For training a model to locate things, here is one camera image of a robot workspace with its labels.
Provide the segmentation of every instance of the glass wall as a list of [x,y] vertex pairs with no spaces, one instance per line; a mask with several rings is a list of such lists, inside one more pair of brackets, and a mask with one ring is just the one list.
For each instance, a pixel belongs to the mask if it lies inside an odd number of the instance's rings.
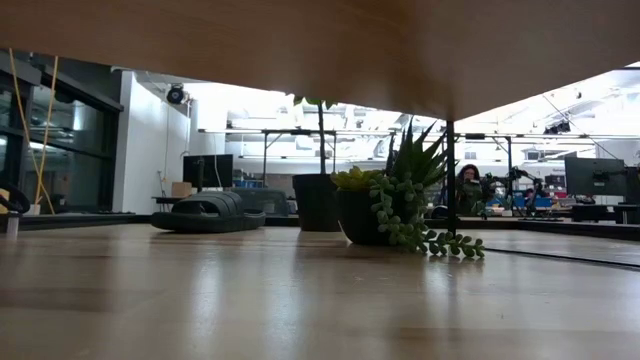
[[118,113],[58,82],[45,148],[49,83],[45,76],[40,85],[20,82],[27,144],[12,77],[0,72],[0,176],[19,186],[32,203],[40,201],[42,213],[50,212],[43,193],[35,198],[35,167],[46,150],[42,181],[56,213],[111,210]]
[[[32,142],[25,154],[23,188],[25,195],[33,201],[36,196],[38,176],[34,169],[32,154],[40,166],[44,147]],[[103,160],[59,149],[46,147],[42,183],[52,202],[61,207],[81,210],[99,207]]]
[[[31,110],[31,133],[44,136],[51,89],[34,89]],[[93,151],[107,151],[105,113],[64,92],[57,91],[53,101],[48,138]]]

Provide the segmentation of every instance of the desk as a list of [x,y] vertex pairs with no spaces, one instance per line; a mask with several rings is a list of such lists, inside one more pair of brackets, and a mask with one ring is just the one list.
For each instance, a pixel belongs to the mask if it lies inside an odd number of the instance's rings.
[[[487,247],[640,259],[635,243],[463,233]],[[637,359],[628,345],[640,273],[627,269],[421,256],[299,228],[185,235],[132,224],[19,237],[0,246],[3,269],[20,269],[0,276],[3,359],[69,359],[81,346],[102,359]]]
[[637,215],[633,216],[629,213],[638,213],[640,205],[635,204],[620,204],[620,205],[586,205],[578,204],[574,205],[572,209],[573,221],[600,221],[608,220],[615,221],[616,224],[634,224],[638,223]]
[[613,212],[616,214],[618,224],[640,224],[640,205],[638,204],[615,205]]

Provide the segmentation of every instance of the cardboard box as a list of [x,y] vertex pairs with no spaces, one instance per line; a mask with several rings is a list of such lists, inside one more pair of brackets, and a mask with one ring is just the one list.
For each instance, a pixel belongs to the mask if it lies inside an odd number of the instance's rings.
[[191,183],[174,182],[171,183],[171,197],[187,197],[191,196]]

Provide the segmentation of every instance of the string of pearls plant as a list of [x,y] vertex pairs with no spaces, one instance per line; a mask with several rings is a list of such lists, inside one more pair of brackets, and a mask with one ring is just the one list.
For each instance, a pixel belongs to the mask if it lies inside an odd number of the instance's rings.
[[[447,255],[451,252],[452,255],[462,253],[467,257],[476,255],[484,257],[482,239],[476,239],[473,242],[470,236],[461,234],[454,236],[451,232],[438,234],[429,229],[424,219],[427,211],[424,204],[424,185],[414,183],[411,180],[411,173],[405,173],[403,181],[399,181],[396,177],[377,174],[369,181],[369,185],[369,196],[380,199],[380,202],[371,206],[371,211],[375,212],[378,218],[378,231],[390,233],[391,245],[399,244],[412,253],[420,250],[424,254],[430,252],[434,255]],[[404,199],[406,208],[401,214],[394,214],[394,205],[396,209],[402,206],[402,204],[393,203],[394,194],[396,199]],[[411,215],[405,222],[401,218],[404,214]]]

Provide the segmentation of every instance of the yellow cable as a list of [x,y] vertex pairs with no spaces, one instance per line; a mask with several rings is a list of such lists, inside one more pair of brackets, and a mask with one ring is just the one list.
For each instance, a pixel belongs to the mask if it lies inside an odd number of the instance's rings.
[[[11,61],[11,73],[13,74],[13,86],[16,90],[16,98],[18,99],[18,109],[20,109],[20,118],[22,119],[22,126],[24,127],[24,137],[27,141],[27,144],[30,144],[29,140],[29,126],[27,125],[27,120],[25,119],[24,108],[22,107],[22,97],[20,96],[20,87],[18,86],[18,75],[16,72],[16,64],[13,57],[13,49],[9,48],[9,59]],[[38,162],[36,161],[36,155],[31,151],[31,159],[33,160],[33,168],[36,171],[36,175],[38,175],[38,179],[40,179],[40,169],[38,168]],[[49,203],[49,209],[52,214],[55,214],[53,210],[53,204],[51,203],[51,199],[49,198],[49,193],[47,189],[44,188],[44,185],[38,182],[38,186],[42,187],[42,192],[44,196],[47,198],[47,202]]]
[[44,162],[47,157],[47,140],[49,139],[49,123],[51,122],[51,113],[53,112],[53,100],[56,94],[56,77],[58,75],[58,57],[53,60],[53,79],[51,80],[51,97],[49,98],[49,112],[47,113],[47,122],[44,127],[44,140],[42,142],[42,158],[40,159],[40,172],[38,172],[38,186],[36,187],[36,199],[40,198],[40,188],[42,185],[42,173],[44,172]]

